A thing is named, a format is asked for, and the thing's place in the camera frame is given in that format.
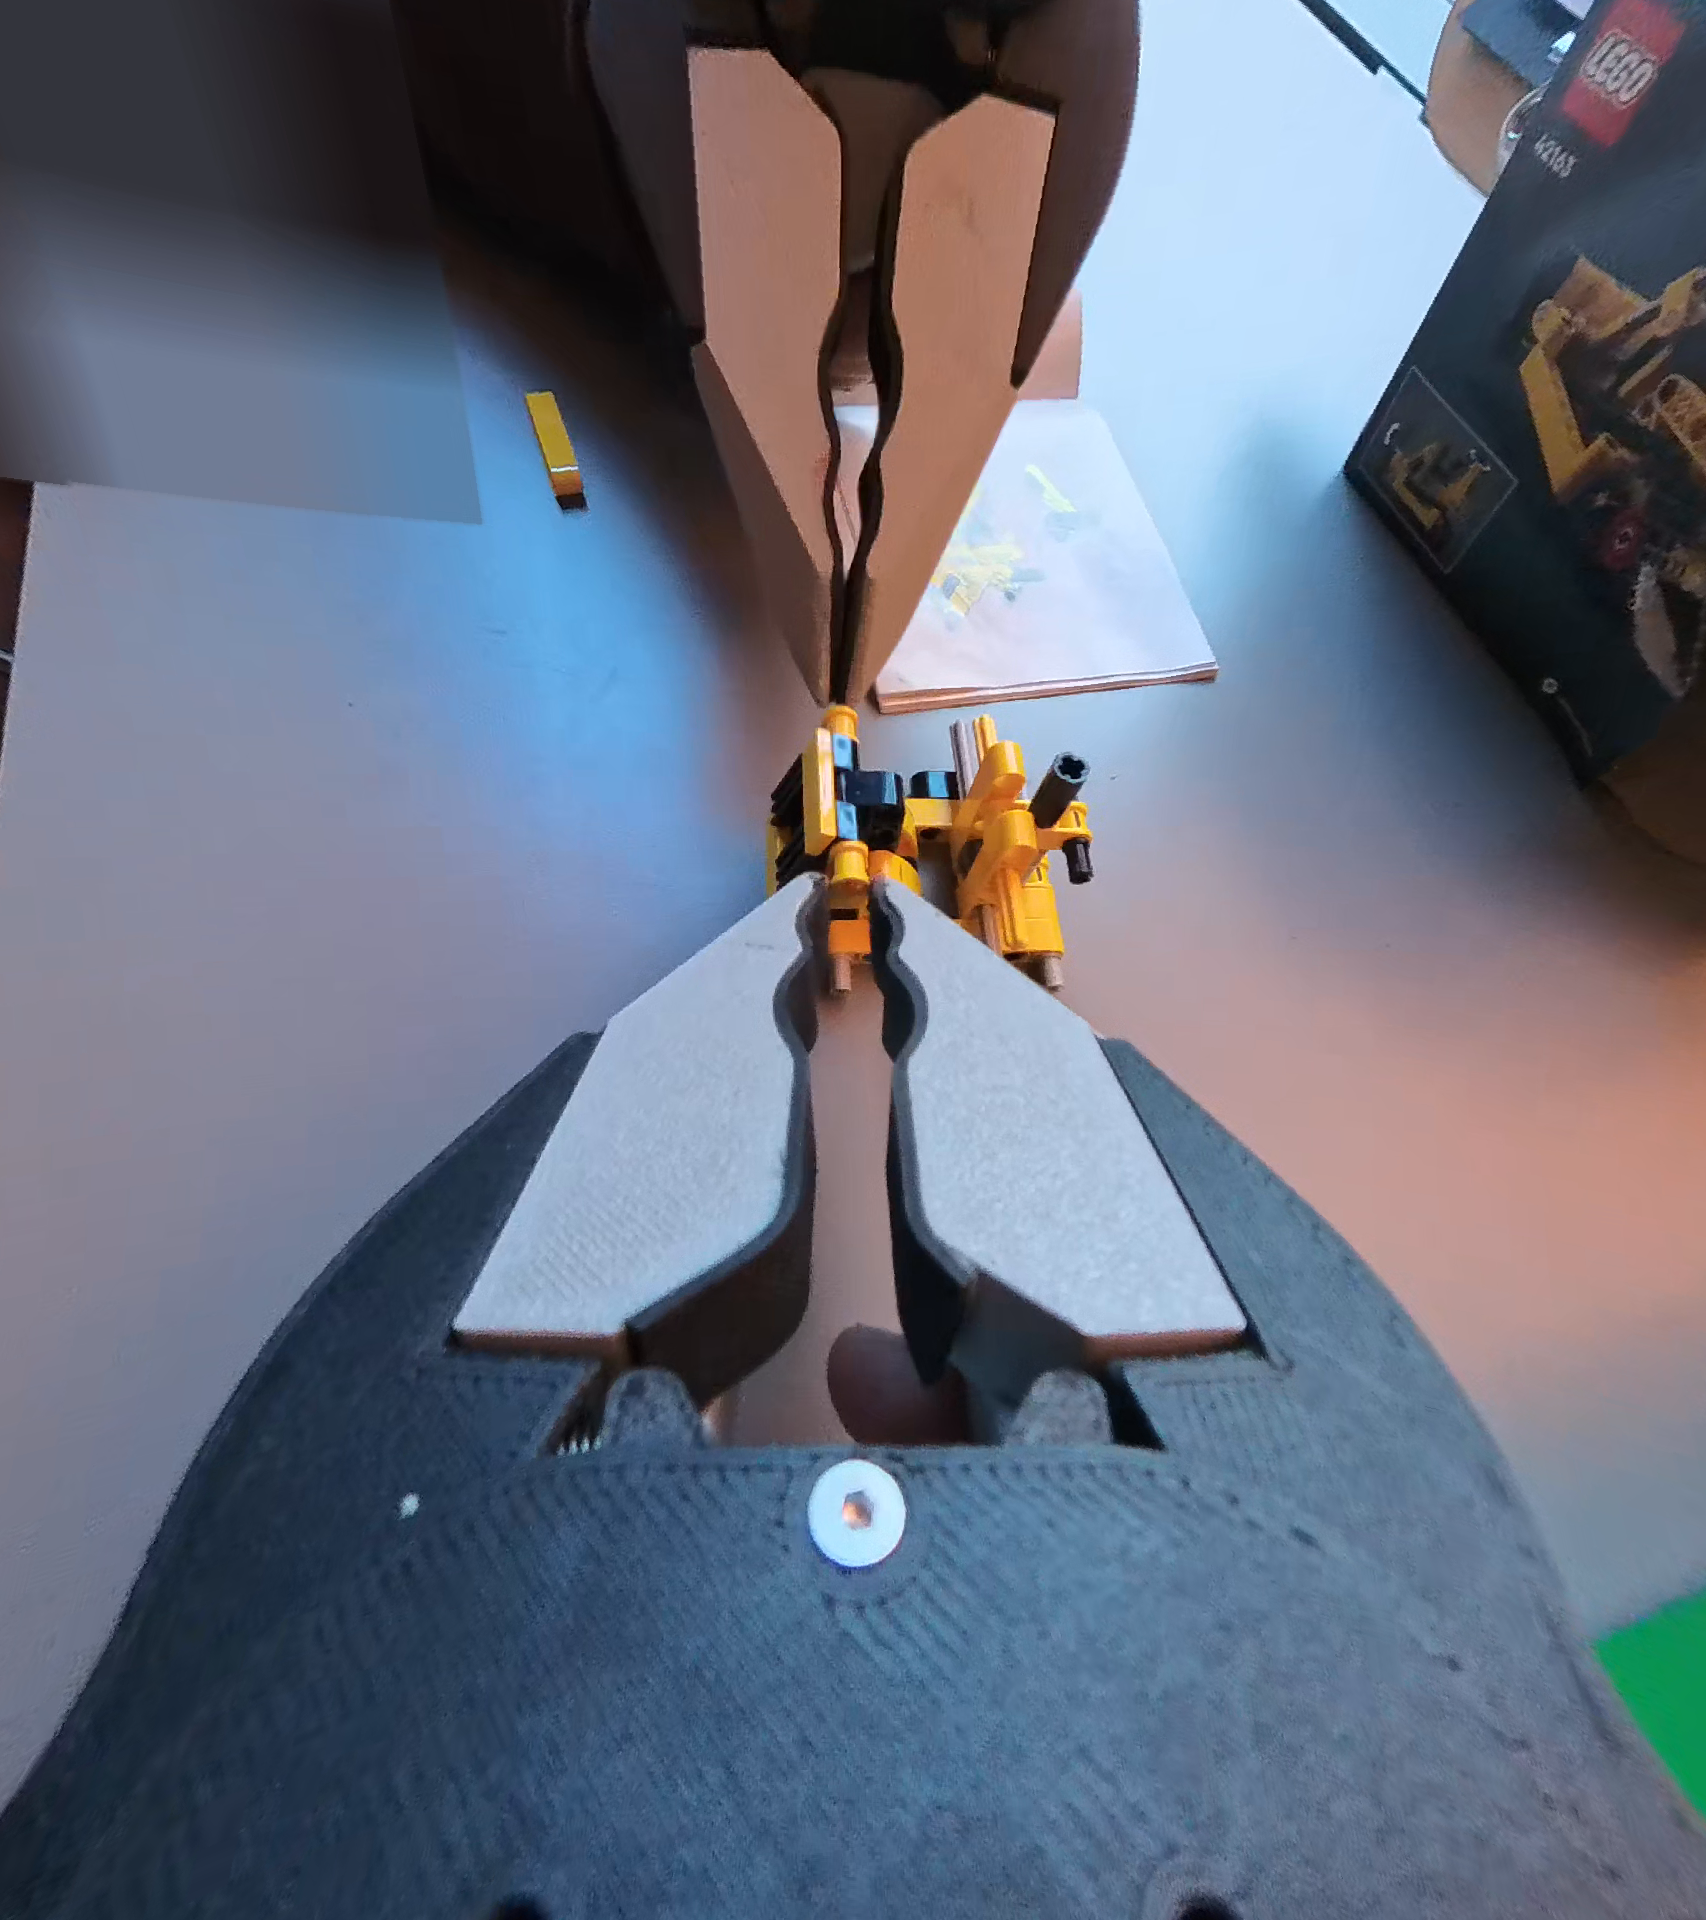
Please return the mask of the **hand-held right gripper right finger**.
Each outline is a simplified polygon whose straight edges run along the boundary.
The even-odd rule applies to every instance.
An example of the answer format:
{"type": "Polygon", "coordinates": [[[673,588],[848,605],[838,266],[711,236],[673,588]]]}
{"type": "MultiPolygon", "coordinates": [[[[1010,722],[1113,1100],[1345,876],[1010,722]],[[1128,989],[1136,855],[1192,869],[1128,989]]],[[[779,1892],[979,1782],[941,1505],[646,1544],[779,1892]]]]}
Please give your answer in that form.
{"type": "Polygon", "coordinates": [[[872,893],[895,1303],[985,1436],[1035,1384],[1240,1348],[1251,1321],[1097,1031],[895,880],[872,893]]]}

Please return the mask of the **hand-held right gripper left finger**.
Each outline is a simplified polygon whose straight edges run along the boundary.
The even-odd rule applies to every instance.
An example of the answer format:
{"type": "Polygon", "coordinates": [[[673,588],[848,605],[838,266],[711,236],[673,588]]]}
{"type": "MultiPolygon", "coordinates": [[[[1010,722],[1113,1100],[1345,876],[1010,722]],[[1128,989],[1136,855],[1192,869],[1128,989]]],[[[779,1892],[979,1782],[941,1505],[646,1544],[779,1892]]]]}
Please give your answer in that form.
{"type": "Polygon", "coordinates": [[[825,883],[801,876],[615,1014],[457,1310],[475,1350],[659,1371],[711,1404],[810,1301],[825,883]]]}

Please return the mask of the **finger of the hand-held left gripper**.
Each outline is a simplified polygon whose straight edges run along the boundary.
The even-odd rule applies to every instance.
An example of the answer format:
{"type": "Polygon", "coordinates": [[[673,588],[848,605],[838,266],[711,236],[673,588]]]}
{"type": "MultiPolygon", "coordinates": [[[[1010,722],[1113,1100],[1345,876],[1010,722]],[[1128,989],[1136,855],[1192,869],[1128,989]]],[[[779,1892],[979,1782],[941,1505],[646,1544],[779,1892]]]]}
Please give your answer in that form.
{"type": "Polygon", "coordinates": [[[843,560],[825,369],[840,320],[843,140],[768,50],[689,50],[703,333],[696,392],[775,628],[835,698],[843,560]]]}
{"type": "Polygon", "coordinates": [[[987,92],[918,133],[882,200],[845,691],[866,698],[1016,398],[1013,373],[1057,120],[987,92]]]}

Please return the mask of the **yellow and black lego model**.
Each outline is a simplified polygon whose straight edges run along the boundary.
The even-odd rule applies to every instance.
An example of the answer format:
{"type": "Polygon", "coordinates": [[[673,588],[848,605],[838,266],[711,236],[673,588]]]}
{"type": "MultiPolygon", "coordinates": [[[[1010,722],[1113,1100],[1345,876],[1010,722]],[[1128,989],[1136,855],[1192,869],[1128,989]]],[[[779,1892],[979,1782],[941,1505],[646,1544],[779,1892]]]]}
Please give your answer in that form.
{"type": "Polygon", "coordinates": [[[1097,876],[1085,788],[1090,763],[1054,757],[1029,777],[1018,743],[988,714],[951,725],[951,764],[895,772],[866,764],[854,708],[831,706],[768,800],[766,890],[801,876],[825,883],[825,986],[848,996],[875,952],[877,883],[922,897],[942,870],[937,906],[1051,993],[1064,980],[1054,865],[1070,887],[1097,876]]]}

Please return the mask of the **yellow lego beam piece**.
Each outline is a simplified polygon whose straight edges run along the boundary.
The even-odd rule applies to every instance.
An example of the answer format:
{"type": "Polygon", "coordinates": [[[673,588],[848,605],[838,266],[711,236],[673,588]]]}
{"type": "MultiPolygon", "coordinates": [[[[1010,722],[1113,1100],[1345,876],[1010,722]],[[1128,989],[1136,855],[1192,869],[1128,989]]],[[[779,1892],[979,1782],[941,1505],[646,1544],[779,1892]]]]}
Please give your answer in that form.
{"type": "Polygon", "coordinates": [[[526,392],[522,404],[555,502],[563,513],[585,513],[586,487],[578,448],[557,394],[549,390],[526,392]]]}

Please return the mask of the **lego instruction booklet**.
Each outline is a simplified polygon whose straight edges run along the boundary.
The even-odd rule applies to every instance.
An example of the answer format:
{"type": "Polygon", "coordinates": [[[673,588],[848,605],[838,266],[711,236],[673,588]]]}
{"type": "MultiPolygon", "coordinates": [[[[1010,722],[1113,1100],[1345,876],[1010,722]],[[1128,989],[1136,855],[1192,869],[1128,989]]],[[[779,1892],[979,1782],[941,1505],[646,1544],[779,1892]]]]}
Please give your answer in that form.
{"type": "Polygon", "coordinates": [[[870,698],[902,714],[1219,671],[1106,421],[1037,398],[1013,408],[870,698]]]}

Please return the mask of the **dark lego set box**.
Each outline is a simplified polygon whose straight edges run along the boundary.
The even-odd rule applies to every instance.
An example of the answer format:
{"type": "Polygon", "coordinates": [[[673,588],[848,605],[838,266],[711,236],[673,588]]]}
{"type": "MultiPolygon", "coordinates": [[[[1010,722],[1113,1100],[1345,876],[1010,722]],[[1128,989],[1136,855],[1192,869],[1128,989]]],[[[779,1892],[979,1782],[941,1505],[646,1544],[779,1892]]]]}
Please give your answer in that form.
{"type": "Polygon", "coordinates": [[[1706,3],[1556,7],[1345,474],[1575,781],[1706,870],[1706,3]]]}

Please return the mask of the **brown round object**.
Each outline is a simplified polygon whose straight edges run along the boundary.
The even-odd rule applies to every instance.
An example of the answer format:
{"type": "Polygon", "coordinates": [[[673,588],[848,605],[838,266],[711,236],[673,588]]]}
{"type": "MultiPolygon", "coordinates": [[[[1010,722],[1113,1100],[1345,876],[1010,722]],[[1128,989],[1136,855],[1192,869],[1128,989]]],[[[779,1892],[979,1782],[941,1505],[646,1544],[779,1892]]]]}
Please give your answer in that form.
{"type": "Polygon", "coordinates": [[[1556,4],[1454,3],[1424,91],[1422,120],[1449,166],[1481,197],[1501,173],[1503,133],[1553,76],[1551,49],[1568,26],[1556,4]]]}

